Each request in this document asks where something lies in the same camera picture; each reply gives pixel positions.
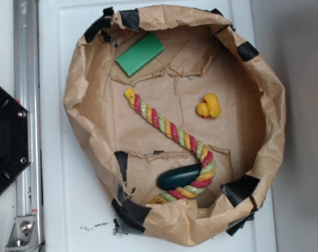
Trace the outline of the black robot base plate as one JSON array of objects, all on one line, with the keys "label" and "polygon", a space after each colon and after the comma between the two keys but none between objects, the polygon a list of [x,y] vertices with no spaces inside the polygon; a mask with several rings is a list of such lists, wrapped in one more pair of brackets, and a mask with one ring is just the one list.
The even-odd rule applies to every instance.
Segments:
[{"label": "black robot base plate", "polygon": [[0,86],[0,196],[30,164],[28,116]]}]

